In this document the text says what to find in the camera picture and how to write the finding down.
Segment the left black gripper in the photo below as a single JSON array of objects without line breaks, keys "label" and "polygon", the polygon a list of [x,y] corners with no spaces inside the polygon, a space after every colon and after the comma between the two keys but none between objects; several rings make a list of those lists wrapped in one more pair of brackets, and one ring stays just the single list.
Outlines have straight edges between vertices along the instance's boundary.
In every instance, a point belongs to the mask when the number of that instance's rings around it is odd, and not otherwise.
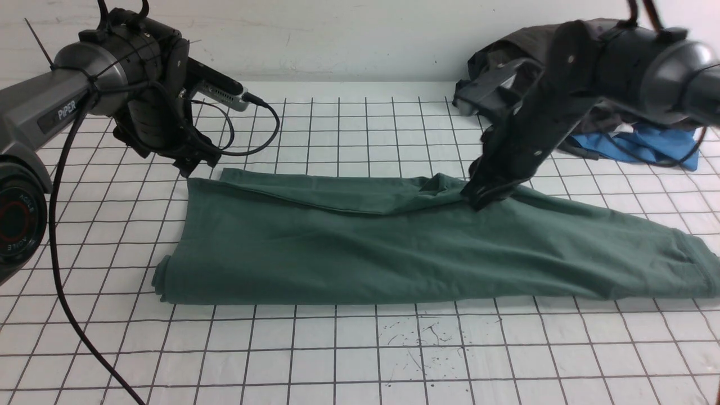
[{"label": "left black gripper", "polygon": [[161,84],[129,87],[133,97],[113,113],[113,135],[146,158],[151,153],[172,160],[188,178],[201,163],[215,167],[221,152],[187,118],[190,101],[172,97]]}]

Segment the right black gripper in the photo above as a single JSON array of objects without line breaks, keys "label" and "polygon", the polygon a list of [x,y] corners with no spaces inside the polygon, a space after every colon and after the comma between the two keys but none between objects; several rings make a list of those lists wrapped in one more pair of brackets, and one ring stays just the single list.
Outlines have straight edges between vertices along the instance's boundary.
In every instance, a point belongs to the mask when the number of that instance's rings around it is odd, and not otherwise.
[{"label": "right black gripper", "polygon": [[479,211],[511,196],[596,103],[596,94],[588,92],[530,90],[517,111],[494,126],[483,153],[470,166],[463,199]]}]

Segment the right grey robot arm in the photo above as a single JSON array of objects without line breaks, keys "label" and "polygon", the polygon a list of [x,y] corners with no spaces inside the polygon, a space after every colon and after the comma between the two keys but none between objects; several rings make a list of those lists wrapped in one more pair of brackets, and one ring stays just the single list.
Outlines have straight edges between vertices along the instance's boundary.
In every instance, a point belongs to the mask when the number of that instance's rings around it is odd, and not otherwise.
[{"label": "right grey robot arm", "polygon": [[532,59],[508,62],[457,90],[461,115],[491,122],[483,153],[461,195],[475,210],[508,198],[532,178],[601,99],[659,125],[691,118],[718,126],[718,61],[687,31],[646,30],[622,21],[599,33],[584,21],[560,25],[540,75],[525,94],[504,84]]}]

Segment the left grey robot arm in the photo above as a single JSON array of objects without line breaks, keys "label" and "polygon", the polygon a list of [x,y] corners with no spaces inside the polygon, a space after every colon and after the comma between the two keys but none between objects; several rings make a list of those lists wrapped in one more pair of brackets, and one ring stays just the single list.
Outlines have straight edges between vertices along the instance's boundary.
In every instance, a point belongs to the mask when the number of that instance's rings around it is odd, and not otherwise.
[{"label": "left grey robot arm", "polygon": [[98,28],[79,33],[51,69],[2,89],[2,281],[25,266],[43,241],[52,180],[38,156],[54,136],[87,115],[111,117],[115,138],[146,157],[172,159],[184,177],[221,154],[191,121],[196,80],[180,31],[142,11],[100,2]]}]

